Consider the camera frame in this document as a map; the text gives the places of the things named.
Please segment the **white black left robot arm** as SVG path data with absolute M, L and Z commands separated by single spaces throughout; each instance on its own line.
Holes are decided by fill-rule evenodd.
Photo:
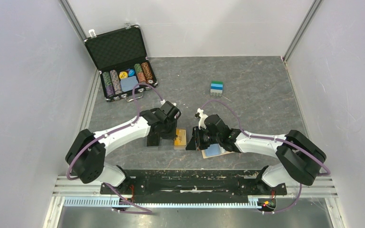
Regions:
M 65 161 L 69 165 L 66 176 L 83 184 L 93 181 L 110 184 L 118 193 L 130 189 L 130 180 L 119 166 L 107 165 L 106 156 L 113 150 L 134 140 L 156 135 L 162 139 L 176 137 L 176 125 L 181 111 L 169 101 L 162 101 L 159 108 L 144 110 L 133 119 L 115 127 L 78 133 L 68 150 Z

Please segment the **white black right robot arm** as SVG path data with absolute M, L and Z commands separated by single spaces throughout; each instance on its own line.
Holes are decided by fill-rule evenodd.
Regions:
M 193 127 L 186 150 L 201 151 L 218 145 L 226 152 L 257 153 L 279 160 L 279 164 L 267 166 L 256 179 L 256 189 L 262 194 L 288 181 L 311 186 L 327 159 L 320 148 L 297 130 L 280 135 L 254 134 L 230 128 L 217 114 L 196 116 L 199 125 Z

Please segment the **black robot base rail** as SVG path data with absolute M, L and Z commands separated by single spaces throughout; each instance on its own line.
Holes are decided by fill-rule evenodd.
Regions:
M 269 187 L 264 170 L 125 170 L 115 189 L 134 203 L 245 203 L 248 196 L 285 196 L 285 183 Z

